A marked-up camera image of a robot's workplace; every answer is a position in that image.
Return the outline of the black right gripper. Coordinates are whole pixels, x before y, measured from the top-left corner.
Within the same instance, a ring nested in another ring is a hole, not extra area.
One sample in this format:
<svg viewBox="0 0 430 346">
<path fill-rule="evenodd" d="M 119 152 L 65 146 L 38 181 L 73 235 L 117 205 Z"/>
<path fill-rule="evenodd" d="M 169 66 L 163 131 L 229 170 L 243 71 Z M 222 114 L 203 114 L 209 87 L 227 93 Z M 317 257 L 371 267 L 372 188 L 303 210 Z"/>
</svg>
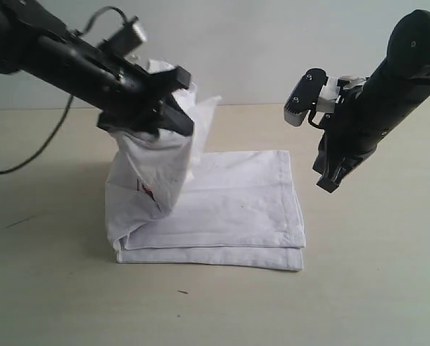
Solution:
<svg viewBox="0 0 430 346">
<path fill-rule="evenodd" d="M 332 193 L 398 125 L 398 101 L 356 86 L 342 92 L 333 113 L 318 122 L 323 137 L 313 170 L 321 176 L 317 186 Z"/>
</svg>

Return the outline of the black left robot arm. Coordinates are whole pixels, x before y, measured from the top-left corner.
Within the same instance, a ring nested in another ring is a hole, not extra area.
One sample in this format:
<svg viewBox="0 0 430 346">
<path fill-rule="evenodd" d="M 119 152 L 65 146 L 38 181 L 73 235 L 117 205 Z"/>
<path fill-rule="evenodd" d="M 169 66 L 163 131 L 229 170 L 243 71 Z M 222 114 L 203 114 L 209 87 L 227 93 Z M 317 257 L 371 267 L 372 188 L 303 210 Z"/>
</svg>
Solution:
<svg viewBox="0 0 430 346">
<path fill-rule="evenodd" d="M 122 11 L 122 26 L 93 46 L 84 41 L 105 8 L 82 30 L 70 30 L 38 1 L 0 1 L 0 74 L 27 72 L 99 110 L 98 127 L 189 137 L 194 122 L 173 93 L 192 76 L 181 66 L 150 73 L 126 58 L 146 42 L 138 17 Z"/>
</svg>

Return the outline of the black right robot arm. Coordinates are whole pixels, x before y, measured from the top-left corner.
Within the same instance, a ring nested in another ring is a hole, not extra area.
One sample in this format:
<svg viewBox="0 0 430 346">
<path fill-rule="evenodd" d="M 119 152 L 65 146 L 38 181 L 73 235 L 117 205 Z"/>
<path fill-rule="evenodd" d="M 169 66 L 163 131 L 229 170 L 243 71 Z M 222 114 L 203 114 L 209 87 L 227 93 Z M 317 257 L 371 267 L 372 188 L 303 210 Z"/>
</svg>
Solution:
<svg viewBox="0 0 430 346">
<path fill-rule="evenodd" d="M 334 113 L 320 121 L 317 185 L 335 191 L 429 97 L 430 12 L 417 9 L 397 23 L 384 60 L 368 80 L 344 92 Z"/>
</svg>

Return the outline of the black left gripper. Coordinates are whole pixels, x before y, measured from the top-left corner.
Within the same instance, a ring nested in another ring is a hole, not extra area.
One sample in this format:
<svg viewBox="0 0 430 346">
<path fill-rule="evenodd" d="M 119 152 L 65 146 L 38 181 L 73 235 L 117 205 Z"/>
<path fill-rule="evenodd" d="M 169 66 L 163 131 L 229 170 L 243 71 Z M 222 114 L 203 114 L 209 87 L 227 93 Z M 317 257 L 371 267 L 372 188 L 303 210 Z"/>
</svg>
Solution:
<svg viewBox="0 0 430 346">
<path fill-rule="evenodd" d="M 190 88 L 192 75 L 181 66 L 145 71 L 72 34 L 62 40 L 39 37 L 37 56 L 38 78 L 100 109 L 103 130 L 194 133 L 193 120 L 171 95 Z"/>
</svg>

